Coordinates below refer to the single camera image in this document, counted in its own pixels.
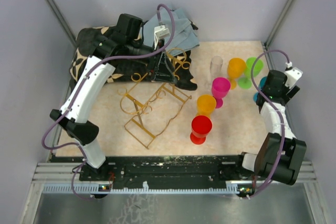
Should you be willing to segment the orange yellow wine glass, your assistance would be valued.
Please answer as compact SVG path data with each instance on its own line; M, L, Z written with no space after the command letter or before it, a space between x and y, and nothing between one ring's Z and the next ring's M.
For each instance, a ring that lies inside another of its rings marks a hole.
M196 102L197 105L197 115L204 115L208 118L211 117L211 114L216 108L216 100L210 94L204 94L199 96Z

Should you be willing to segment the green wine glass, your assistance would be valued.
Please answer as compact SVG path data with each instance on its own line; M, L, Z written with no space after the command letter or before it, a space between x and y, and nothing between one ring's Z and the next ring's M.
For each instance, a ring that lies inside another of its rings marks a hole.
M251 77L259 75L264 67L264 63L256 57L250 57L246 60L246 69L244 76L238 80L238 86L242 89L249 89L252 86Z

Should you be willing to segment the clear wine glass back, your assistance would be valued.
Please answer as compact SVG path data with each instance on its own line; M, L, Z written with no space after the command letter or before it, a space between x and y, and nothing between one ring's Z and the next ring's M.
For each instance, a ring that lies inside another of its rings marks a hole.
M211 59L209 66L209 79L207 81L206 87L209 90L212 86L213 80L221 75L223 65L223 59L220 56L214 56Z

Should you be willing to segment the magenta wine glass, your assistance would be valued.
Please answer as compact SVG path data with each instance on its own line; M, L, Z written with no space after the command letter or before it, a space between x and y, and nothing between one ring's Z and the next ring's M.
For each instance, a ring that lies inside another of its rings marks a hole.
M217 77L212 82L212 95L216 100L216 109L223 106L223 98L227 96L231 89L231 83L228 79Z

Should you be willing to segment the red wine glass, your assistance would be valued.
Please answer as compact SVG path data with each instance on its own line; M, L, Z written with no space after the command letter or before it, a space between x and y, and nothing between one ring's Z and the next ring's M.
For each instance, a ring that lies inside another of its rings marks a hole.
M206 137L212 130L213 124L210 118L204 115L196 116L191 122L192 132L190 134L190 139L192 143L196 145L201 145L206 141Z

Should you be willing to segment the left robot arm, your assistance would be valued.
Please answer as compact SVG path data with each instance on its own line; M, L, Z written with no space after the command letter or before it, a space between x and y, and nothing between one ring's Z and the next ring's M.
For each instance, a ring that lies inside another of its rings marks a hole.
M144 36L140 35L144 31L143 20L130 14L121 14L115 26L94 36L91 54L71 95L59 110L50 113L55 123L76 140L74 145L80 148L84 162L91 166L91 175L98 180L108 177L109 167L104 164L106 156L97 140L99 128L88 120L88 116L101 88L117 65L140 62L146 65L146 73L151 80L177 82L165 53L175 33L173 14L168 12L171 28L162 22L159 10L156 14L159 24L154 28L151 47L143 43Z

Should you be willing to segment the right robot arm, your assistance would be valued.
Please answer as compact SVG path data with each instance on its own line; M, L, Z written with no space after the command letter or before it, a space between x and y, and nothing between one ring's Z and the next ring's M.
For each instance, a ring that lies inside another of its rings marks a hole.
M248 179L254 173L263 178L271 175L271 180L287 185L296 182L307 145L292 132L285 105L300 90L296 82L302 74L296 67L284 72L270 70L259 86L256 104L268 134L258 154L245 153L243 161L234 167L239 179Z

